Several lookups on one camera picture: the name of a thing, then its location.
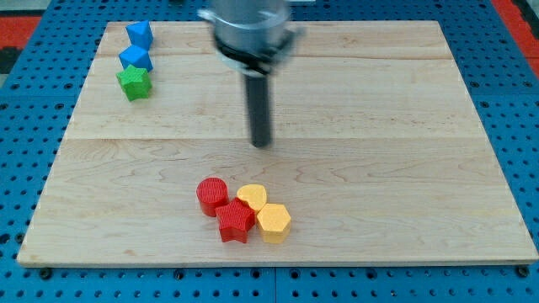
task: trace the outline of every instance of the blue cube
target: blue cube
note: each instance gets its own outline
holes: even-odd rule
[[[134,67],[146,68],[148,72],[153,69],[148,51],[136,45],[131,45],[120,53],[120,62],[124,69],[130,64]]]
[[[125,29],[127,30],[127,35],[129,35],[129,40],[132,45],[141,47],[146,51],[150,50],[150,45],[152,45],[153,42],[153,35],[148,20],[127,25]]]

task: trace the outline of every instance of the red object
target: red object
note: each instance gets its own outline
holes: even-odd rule
[[[207,178],[196,188],[196,196],[202,212],[208,216],[216,216],[216,208],[228,203],[227,184],[219,178]]]
[[[515,39],[531,69],[539,77],[539,40],[531,33],[530,25],[522,18],[522,12],[511,0],[492,0],[492,4],[504,20],[505,26]]]
[[[41,17],[0,17],[0,49],[13,46],[24,48]]]
[[[229,205],[216,209],[221,240],[247,243],[247,232],[254,226],[254,210],[235,198]]]

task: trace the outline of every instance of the blue pegboard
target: blue pegboard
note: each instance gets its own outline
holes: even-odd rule
[[[15,261],[108,21],[198,20],[207,1],[53,0],[0,89],[0,302],[539,301],[529,268],[21,268]],[[535,244],[539,82],[482,0],[317,0],[294,20],[438,20]]]

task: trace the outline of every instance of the yellow hexagonal block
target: yellow hexagonal block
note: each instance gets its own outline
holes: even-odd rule
[[[236,196],[245,202],[256,214],[266,205],[268,194],[266,188],[260,184],[249,184],[237,190]]]
[[[266,243],[282,243],[290,233],[292,218],[284,205],[268,203],[256,217],[260,235]]]

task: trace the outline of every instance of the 3d printed block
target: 3d printed block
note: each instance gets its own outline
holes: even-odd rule
[[[129,40],[132,45],[141,47],[146,51],[150,50],[150,46],[153,42],[153,35],[148,20],[127,25],[125,29],[127,30],[127,35],[129,35]]]
[[[235,198],[230,204],[216,208],[216,213],[223,242],[247,243],[248,231],[254,226],[254,210]]]
[[[116,78],[129,101],[148,98],[152,82],[146,68],[136,68],[129,65],[123,72],[118,72]]]
[[[196,196],[202,212],[208,216],[216,216],[216,208],[228,203],[228,188],[219,178],[207,178],[196,188]]]
[[[268,203],[257,215],[257,225],[266,243],[282,243],[291,229],[291,217],[284,205]]]
[[[237,190],[236,196],[245,202],[256,214],[266,205],[266,188],[260,184],[249,184]]]
[[[153,69],[148,51],[136,45],[131,45],[120,53],[120,62],[124,69],[130,64],[134,67],[146,68],[148,72]]]

